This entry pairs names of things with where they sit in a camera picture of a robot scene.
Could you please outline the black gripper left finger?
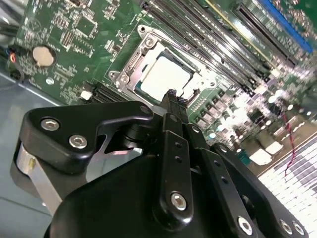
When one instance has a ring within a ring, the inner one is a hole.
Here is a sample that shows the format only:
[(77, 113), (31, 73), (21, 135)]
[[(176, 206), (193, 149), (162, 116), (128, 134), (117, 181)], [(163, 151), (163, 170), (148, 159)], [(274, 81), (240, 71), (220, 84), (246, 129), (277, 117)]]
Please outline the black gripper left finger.
[(31, 110), (22, 121), (15, 165), (53, 217), (76, 189), (133, 159), (155, 156), (155, 220), (189, 224), (193, 192), (179, 98), (171, 90), (154, 110), (139, 101)]

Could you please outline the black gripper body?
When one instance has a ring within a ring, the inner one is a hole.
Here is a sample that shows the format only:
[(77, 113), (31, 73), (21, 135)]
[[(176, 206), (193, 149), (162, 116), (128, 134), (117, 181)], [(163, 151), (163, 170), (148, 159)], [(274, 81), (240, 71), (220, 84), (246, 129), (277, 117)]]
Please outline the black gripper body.
[(194, 217), (176, 232), (155, 220), (158, 158), (143, 156), (71, 192), (59, 205), (49, 238), (233, 238), (203, 176), (191, 172)]

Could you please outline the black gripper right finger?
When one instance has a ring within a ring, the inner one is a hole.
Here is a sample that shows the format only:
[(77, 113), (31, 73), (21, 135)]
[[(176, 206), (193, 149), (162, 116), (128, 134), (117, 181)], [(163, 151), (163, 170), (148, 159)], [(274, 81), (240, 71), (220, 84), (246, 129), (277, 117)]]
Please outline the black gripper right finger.
[(209, 146), (199, 128), (190, 124), (187, 100), (179, 98), (189, 142), (190, 164), (201, 172), (205, 221), (212, 238), (307, 238), (301, 222), (222, 143)]

